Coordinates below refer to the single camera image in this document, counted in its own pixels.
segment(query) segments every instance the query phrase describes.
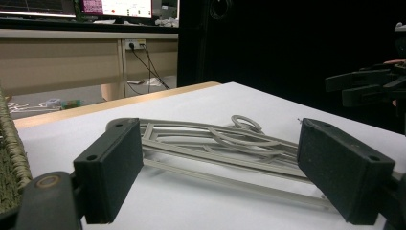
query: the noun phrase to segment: wicker basket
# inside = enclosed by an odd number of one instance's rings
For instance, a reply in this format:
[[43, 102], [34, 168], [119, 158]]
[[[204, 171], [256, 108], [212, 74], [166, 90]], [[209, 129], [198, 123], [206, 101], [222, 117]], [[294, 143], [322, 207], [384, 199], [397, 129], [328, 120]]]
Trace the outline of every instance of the wicker basket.
[[0, 87], [0, 214], [20, 205], [24, 186], [32, 180], [23, 143]]

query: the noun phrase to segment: screw hole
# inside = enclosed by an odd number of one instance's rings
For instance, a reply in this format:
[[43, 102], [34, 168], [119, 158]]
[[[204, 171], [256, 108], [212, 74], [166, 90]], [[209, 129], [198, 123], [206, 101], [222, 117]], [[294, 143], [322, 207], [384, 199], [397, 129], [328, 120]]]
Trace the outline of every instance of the screw hole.
[[88, 156], [86, 159], [88, 161], [92, 161], [92, 160], [95, 160], [96, 158], [98, 158], [96, 155], [91, 155], [91, 156]]
[[372, 161], [379, 161], [380, 159], [378, 158], [378, 157], [376, 157], [376, 156], [370, 156], [370, 159], [372, 160]]

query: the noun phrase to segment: white table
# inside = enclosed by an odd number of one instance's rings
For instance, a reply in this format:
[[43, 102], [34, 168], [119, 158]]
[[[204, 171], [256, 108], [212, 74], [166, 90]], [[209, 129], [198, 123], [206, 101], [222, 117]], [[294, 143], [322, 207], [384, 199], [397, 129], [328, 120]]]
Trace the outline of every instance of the white table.
[[[73, 160], [105, 131], [116, 118], [138, 117], [227, 126], [231, 116], [253, 119], [269, 136], [298, 143], [302, 118], [311, 118], [341, 128], [396, 161], [395, 170], [406, 172], [405, 136], [360, 124], [323, 111], [230, 82], [171, 95], [158, 100], [99, 109], [99, 111], [45, 123], [17, 127], [33, 176], [54, 171], [71, 173]], [[231, 178], [288, 191], [317, 194], [312, 185], [257, 173], [240, 172], [173, 157], [185, 168], [221, 173]], [[228, 188], [212, 182], [144, 166], [115, 221], [87, 225], [84, 229], [382, 229], [346, 223], [336, 210]]]

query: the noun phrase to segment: cable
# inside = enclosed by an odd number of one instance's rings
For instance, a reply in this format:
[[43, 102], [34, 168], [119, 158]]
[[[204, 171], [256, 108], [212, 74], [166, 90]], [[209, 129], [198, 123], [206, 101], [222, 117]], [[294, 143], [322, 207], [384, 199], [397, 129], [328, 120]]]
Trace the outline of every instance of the cable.
[[148, 50], [148, 47], [146, 46], [146, 44], [141, 44], [141, 46], [144, 47], [144, 51], [146, 52], [147, 57], [148, 57], [148, 62], [150, 62], [152, 64], [152, 68], [156, 74], [155, 77], [158, 79], [159, 82], [161, 82], [165, 86], [166, 89], [170, 89], [169, 86], [167, 84], [165, 84], [165, 82], [161, 79], [161, 77], [159, 77], [158, 72], [156, 71], [155, 66], [153, 65], [153, 62], [149, 56], [149, 50]]
[[133, 43], [129, 43], [129, 47], [131, 48], [131, 51], [132, 51], [132, 53], [135, 55], [135, 57], [137, 57], [137, 59], [140, 60], [141, 63], [144, 64], [144, 66], [146, 67], [146, 69], [149, 71], [149, 74], [152, 74], [153, 76], [155, 76], [156, 79], [157, 79], [159, 82], [161, 82], [161, 83], [165, 86], [166, 89], [170, 89], [170, 88], [164, 83], [164, 81], [158, 76], [158, 73], [156, 72], [156, 70], [155, 70], [155, 73], [153, 73], [153, 72], [151, 71], [151, 69], [148, 68], [148, 66], [140, 59], [140, 57], [138, 57], [138, 55], [135, 53], [134, 44], [133, 44]]

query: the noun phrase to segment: desk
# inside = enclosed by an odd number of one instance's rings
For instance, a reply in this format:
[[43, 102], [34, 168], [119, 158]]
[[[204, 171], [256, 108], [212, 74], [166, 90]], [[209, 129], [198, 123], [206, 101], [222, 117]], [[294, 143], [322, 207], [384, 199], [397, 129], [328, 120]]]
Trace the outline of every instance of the desk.
[[[174, 90], [180, 94], [168, 91], [167, 97], [151, 95], [154, 100], [124, 99], [72, 109], [69, 111], [72, 114], [66, 116], [54, 113], [16, 120], [33, 176], [54, 171], [72, 172], [73, 160], [104, 133], [109, 121], [116, 118], [139, 117], [227, 126], [231, 124], [231, 116], [236, 114], [259, 123], [265, 134], [294, 143], [298, 143], [301, 129], [298, 119], [312, 118], [330, 123], [390, 156], [396, 161], [395, 170], [406, 172], [406, 142], [403, 135], [292, 103], [234, 82], [208, 82]], [[223, 173], [227, 177], [271, 188], [317, 193], [313, 185], [269, 175], [238, 172], [199, 162], [177, 161], [170, 156], [161, 160], [175, 162], [185, 168], [195, 169], [198, 166], [206, 172]], [[341, 230], [382, 229], [384, 222], [385, 219], [379, 216], [374, 226], [353, 226], [345, 223], [335, 210], [244, 192], [144, 166], [115, 221], [108, 225], [87, 225], [83, 219], [83, 227], [95, 230]]]
[[[126, 33], [0, 29], [2, 88], [15, 96], [100, 84], [106, 100], [125, 98], [126, 81], [148, 78], [147, 68], [125, 49], [126, 38], [147, 41], [161, 77], [176, 75], [178, 34], [130, 28]], [[147, 55], [137, 53], [147, 63]]]

